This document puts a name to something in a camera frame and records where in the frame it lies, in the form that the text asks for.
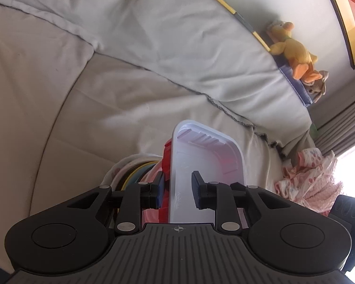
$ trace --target yellow stuffed duck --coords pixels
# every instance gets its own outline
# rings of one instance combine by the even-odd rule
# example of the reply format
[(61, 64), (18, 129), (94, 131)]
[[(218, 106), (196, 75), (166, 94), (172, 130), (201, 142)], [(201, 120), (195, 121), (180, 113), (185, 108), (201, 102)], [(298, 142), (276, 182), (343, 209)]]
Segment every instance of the yellow stuffed duck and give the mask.
[(269, 34), (277, 43), (271, 46), (271, 54), (277, 56), (284, 53), (293, 70), (293, 78), (307, 83), (322, 79), (322, 75), (314, 69), (318, 58), (312, 55), (305, 46), (292, 38), (292, 22), (274, 22), (268, 28)]

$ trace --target gray curtain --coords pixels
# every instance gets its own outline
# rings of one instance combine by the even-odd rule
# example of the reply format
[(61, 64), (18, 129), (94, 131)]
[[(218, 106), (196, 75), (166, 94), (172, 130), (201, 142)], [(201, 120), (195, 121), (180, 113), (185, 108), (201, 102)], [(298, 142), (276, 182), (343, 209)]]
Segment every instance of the gray curtain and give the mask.
[(316, 147), (323, 155), (341, 155), (355, 145), (355, 101), (318, 129)]

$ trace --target white plastic container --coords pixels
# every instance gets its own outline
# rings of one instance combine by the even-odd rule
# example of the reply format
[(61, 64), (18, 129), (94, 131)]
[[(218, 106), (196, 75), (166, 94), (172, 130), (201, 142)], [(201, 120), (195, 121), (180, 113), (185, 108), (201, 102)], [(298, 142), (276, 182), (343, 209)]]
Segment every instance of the white plastic container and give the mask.
[(180, 122), (171, 144), (169, 223), (214, 223), (214, 210), (196, 208), (192, 172), (199, 171), (205, 182), (246, 185), (243, 163), (242, 152), (231, 137), (192, 120)]

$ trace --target crosshair marking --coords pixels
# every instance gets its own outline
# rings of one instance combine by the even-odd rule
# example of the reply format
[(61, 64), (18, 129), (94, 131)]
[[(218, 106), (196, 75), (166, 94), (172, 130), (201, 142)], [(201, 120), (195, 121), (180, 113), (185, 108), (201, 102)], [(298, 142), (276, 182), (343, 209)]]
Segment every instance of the crosshair marking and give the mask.
[(174, 227), (173, 230), (177, 231), (178, 233), (182, 232), (185, 230), (185, 228), (182, 228), (181, 226)]

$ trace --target blanket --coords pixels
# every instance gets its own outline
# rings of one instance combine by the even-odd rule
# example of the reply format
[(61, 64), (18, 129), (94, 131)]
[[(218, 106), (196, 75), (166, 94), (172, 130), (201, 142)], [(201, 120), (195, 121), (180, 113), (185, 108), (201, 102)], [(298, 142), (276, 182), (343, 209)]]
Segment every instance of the blanket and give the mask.
[(311, 119), (273, 58), (215, 0), (0, 0), (89, 42), (96, 52), (204, 94), (284, 154)]

